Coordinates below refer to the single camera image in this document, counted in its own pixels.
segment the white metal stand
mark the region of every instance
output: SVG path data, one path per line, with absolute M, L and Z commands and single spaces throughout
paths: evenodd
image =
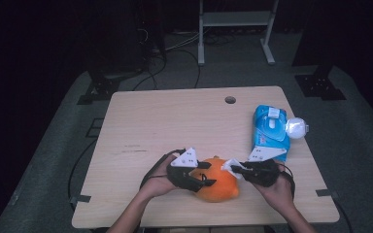
M 253 26 L 266 25 L 265 38 L 260 39 L 262 49 L 268 64 L 275 64 L 275 59 L 269 49 L 268 43 L 271 36 L 272 26 L 277 13 L 279 0 L 274 0 L 271 11 L 262 12 L 221 12 L 204 13 L 204 0 L 199 1 L 199 42 L 198 42 L 198 64 L 205 64 L 204 51 L 204 27 L 206 26 Z

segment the orange object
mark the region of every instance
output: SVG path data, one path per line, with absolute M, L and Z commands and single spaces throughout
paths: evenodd
M 202 179 L 202 175 L 209 180 L 217 180 L 212 186 L 203 186 L 195 195 L 208 202 L 222 202 L 239 195 L 237 179 L 227 171 L 220 169 L 225 160 L 214 156 L 208 158 L 204 162 L 211 163 L 209 169 L 194 169 L 190 175 Z

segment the table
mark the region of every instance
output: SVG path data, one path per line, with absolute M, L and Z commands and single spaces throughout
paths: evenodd
M 228 104 L 226 97 L 236 102 Z M 78 203 L 72 224 L 76 228 L 111 226 L 138 191 L 144 175 L 170 150 L 194 147 L 199 160 L 218 155 L 245 161 L 252 150 L 253 114 L 260 104 L 285 109 L 293 117 L 278 86 L 115 93 L 81 192 L 90 200 Z M 331 197 L 316 192 L 326 185 L 305 139 L 291 142 L 287 166 L 296 182 L 295 205 L 307 220 L 337 221 Z M 250 183 L 239 185 L 240 196 L 222 203 L 204 202 L 187 190 L 154 198 L 141 226 L 285 223 Z
M 269 65 L 275 64 L 274 56 L 269 49 L 269 38 L 274 25 L 279 0 L 274 0 L 271 11 L 259 12 L 214 12 L 204 13 L 204 0 L 199 1 L 199 41 L 198 41 L 198 64 L 205 64 L 204 50 L 204 27 L 208 26 L 252 26 L 266 25 L 265 38 L 260 39 L 262 50 Z

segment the white cap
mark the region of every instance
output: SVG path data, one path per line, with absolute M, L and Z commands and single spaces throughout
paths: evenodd
M 302 118 L 290 118 L 286 124 L 287 135 L 292 139 L 304 137 L 309 130 L 308 124 Z

